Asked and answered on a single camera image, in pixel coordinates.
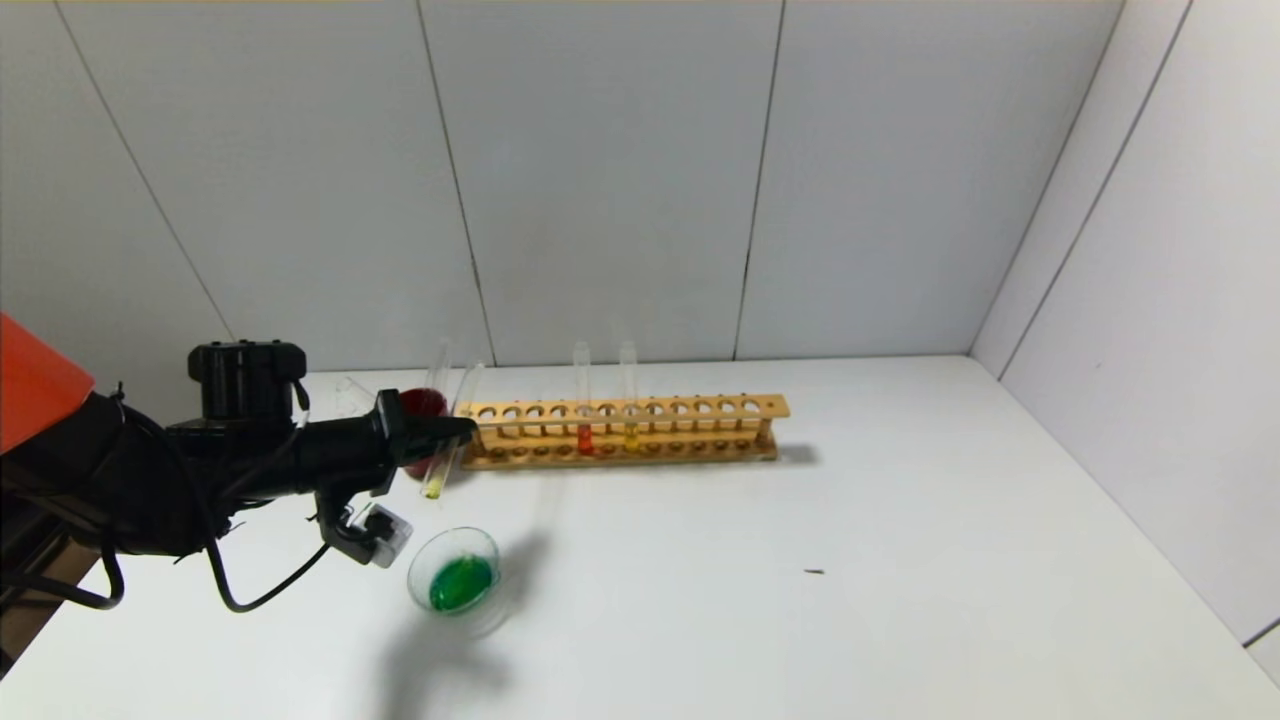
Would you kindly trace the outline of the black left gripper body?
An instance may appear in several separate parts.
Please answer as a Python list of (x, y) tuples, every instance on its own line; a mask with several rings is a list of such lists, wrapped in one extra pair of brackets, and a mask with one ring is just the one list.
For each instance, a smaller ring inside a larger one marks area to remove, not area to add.
[(362, 415), (308, 423), (298, 438), (298, 470), (315, 493), (384, 495), (403, 462), (404, 414), (397, 389), (378, 391)]

